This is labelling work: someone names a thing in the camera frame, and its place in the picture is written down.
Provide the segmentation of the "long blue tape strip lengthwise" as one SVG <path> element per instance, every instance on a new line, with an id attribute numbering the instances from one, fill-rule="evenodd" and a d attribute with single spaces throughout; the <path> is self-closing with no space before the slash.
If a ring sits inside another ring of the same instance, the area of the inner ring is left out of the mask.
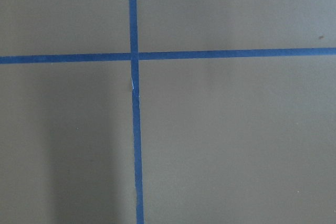
<path id="1" fill-rule="evenodd" d="M 134 178 L 136 191 L 136 222 L 145 223 L 143 206 L 143 175 L 142 146 L 140 119 L 140 83 L 139 83 L 139 48 L 137 0 L 129 0 L 130 18 L 130 50 L 131 50 L 131 80 L 132 80 L 132 112 L 134 137 Z"/>

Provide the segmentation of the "blue tape strip crosswise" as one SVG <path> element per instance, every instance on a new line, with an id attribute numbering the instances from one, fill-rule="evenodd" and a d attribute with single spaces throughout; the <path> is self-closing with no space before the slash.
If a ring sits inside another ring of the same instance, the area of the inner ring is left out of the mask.
<path id="1" fill-rule="evenodd" d="M 1 56 L 1 64 L 129 61 L 133 55 L 131 52 L 125 52 L 108 54 Z M 139 60 L 317 56 L 335 55 L 335 48 L 138 52 L 136 55 Z"/>

